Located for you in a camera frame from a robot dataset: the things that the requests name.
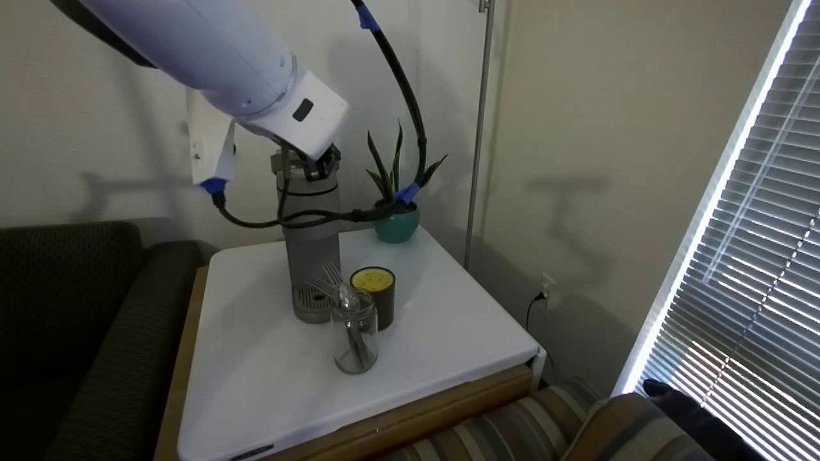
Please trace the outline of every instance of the window blinds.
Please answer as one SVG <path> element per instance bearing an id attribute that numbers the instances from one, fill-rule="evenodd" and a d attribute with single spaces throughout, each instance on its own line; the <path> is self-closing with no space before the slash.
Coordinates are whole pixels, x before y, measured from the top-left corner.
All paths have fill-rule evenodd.
<path id="1" fill-rule="evenodd" d="M 670 297 L 643 378 L 766 457 L 820 457 L 820 3 L 811 3 Z"/>

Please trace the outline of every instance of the black cable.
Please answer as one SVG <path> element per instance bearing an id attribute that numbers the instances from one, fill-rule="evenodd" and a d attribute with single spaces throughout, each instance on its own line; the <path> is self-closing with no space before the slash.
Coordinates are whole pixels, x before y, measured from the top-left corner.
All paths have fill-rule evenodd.
<path id="1" fill-rule="evenodd" d="M 285 175 L 281 188 L 278 188 L 278 204 L 276 204 L 276 218 L 281 220 L 285 204 L 290 195 L 290 175 Z"/>
<path id="2" fill-rule="evenodd" d="M 540 302 L 540 298 L 545 298 L 542 291 L 538 291 L 538 295 L 529 298 L 528 309 L 522 311 L 522 327 L 526 327 L 526 329 L 529 329 L 532 305 Z"/>
<path id="3" fill-rule="evenodd" d="M 228 199 L 223 191 L 210 195 L 216 210 L 230 220 L 233 225 L 240 228 L 274 228 L 274 225 L 287 225 L 287 228 L 312 228 L 312 225 L 323 225 L 323 222 L 332 222 L 332 220 L 350 220 L 350 222 L 364 222 L 364 220 L 381 220 L 391 211 L 399 210 L 399 204 L 390 204 L 390 207 L 371 207 L 371 210 L 350 210 L 350 211 L 330 211 L 330 210 L 299 210 L 291 215 L 278 215 L 276 220 L 260 220 L 260 222 L 250 222 L 250 220 L 240 220 L 228 210 Z"/>
<path id="4" fill-rule="evenodd" d="M 423 174 L 428 168 L 428 131 L 426 131 L 426 119 L 421 114 L 421 106 L 417 106 L 417 99 L 414 99 L 414 92 L 409 86 L 409 79 L 401 68 L 401 60 L 394 55 L 391 51 L 391 44 L 390 38 L 383 35 L 383 31 L 377 26 L 374 14 L 368 12 L 368 6 L 364 5 L 364 0 L 350 0 L 354 6 L 359 10 L 359 14 L 368 17 L 368 31 L 371 35 L 377 38 L 387 63 L 390 63 L 390 72 L 391 76 L 397 79 L 399 88 L 401 88 L 401 97 L 404 97 L 404 104 L 409 110 L 409 119 L 414 124 L 414 137 L 417 137 L 417 168 L 414 168 L 414 183 L 423 183 Z"/>

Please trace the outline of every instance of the plant pot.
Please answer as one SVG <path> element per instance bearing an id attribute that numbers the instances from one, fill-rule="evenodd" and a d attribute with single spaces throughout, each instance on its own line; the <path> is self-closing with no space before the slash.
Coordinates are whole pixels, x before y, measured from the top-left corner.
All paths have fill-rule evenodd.
<path id="1" fill-rule="evenodd" d="M 380 241 L 401 243 L 409 241 L 417 228 L 417 207 L 414 201 L 408 210 L 391 211 L 383 220 L 374 222 Z"/>

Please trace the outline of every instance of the green plant leaf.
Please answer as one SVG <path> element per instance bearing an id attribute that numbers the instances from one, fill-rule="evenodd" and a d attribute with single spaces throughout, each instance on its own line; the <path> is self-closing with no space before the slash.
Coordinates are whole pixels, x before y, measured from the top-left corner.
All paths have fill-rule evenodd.
<path id="1" fill-rule="evenodd" d="M 377 188 L 380 188 L 381 199 L 391 201 L 391 191 L 390 191 L 390 186 L 387 186 L 383 175 L 380 175 L 380 174 L 377 174 L 377 172 L 371 172 L 371 168 L 365 168 L 365 174 L 368 174 L 368 178 L 377 183 Z"/>
<path id="2" fill-rule="evenodd" d="M 380 168 L 381 182 L 390 186 L 390 175 L 387 175 L 387 168 L 383 168 L 383 164 L 381 164 L 381 154 L 380 154 L 371 132 L 365 132 L 365 149 L 368 149 L 368 154 L 371 154 L 374 161 L 377 161 L 377 168 Z"/>
<path id="3" fill-rule="evenodd" d="M 399 183 L 401 183 L 401 178 L 399 178 L 401 143 L 404 143 L 404 131 L 401 131 L 401 124 L 399 124 L 399 134 L 397 134 L 397 141 L 394 141 L 391 165 L 390 165 L 391 191 L 397 191 Z"/>
<path id="4" fill-rule="evenodd" d="M 431 164 L 426 168 L 426 174 L 421 175 L 421 186 L 426 186 L 431 182 L 431 175 L 436 174 L 436 168 L 445 161 L 449 154 L 444 154 L 436 164 Z"/>

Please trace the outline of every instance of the white table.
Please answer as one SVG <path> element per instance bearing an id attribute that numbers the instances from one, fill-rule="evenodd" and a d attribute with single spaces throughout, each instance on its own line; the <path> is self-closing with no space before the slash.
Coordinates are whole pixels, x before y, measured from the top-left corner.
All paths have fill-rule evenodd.
<path id="1" fill-rule="evenodd" d="M 542 348 L 421 228 L 387 245 L 371 231 L 340 236 L 342 273 L 390 266 L 394 323 L 380 361 L 342 373 L 328 327 L 290 305 L 285 243 L 213 256 L 185 415 L 181 457 L 276 452 L 356 420 L 535 359 Z"/>

